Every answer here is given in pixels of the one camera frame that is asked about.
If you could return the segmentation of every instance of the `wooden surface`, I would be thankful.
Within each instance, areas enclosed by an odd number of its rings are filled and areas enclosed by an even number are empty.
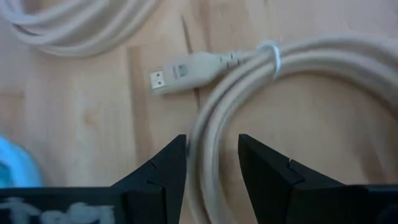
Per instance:
[[[44,6],[52,3],[46,0]],[[190,52],[252,49],[360,31],[398,37],[393,0],[165,0],[137,35],[93,58],[45,55],[0,20],[0,132],[24,146],[49,186],[111,185],[180,133],[216,83],[154,96],[148,73]],[[297,74],[260,91],[229,126],[223,187],[239,223],[255,223],[239,170],[239,133],[347,184],[398,181],[395,111],[337,80]],[[182,223],[190,223],[184,201]]]

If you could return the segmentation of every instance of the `cable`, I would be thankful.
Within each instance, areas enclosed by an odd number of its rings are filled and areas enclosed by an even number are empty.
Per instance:
[[[344,78],[359,84],[375,92],[397,109],[398,54],[394,47],[397,47],[395,40],[361,35],[318,37],[281,45],[280,69],[277,76],[274,76],[275,70],[278,71],[278,64],[274,65],[274,52],[258,50],[240,58],[243,63],[238,64],[225,76],[211,93],[190,135],[187,184],[195,222],[235,223],[219,183],[218,153],[229,119],[252,94],[270,85],[274,79],[280,80],[293,73],[323,72],[331,77]],[[189,88],[203,86],[206,84],[203,77],[210,82],[220,74],[220,70],[225,69],[224,65],[211,57],[206,58],[198,60],[190,56],[174,63],[171,67],[186,65],[188,68],[183,71],[188,72],[181,77],[178,69],[171,70],[173,73],[164,70],[164,83],[161,86],[152,85],[152,88],[163,88],[164,92],[173,92],[184,89],[179,87],[182,83]],[[206,61],[206,65],[195,64],[203,61]],[[207,67],[214,67],[216,64],[218,69],[207,70]],[[190,67],[200,70],[189,73],[192,71]]]
[[[33,15],[28,0],[0,0],[0,9],[21,41],[49,54],[88,57],[123,41],[149,17],[159,0],[71,0]]]

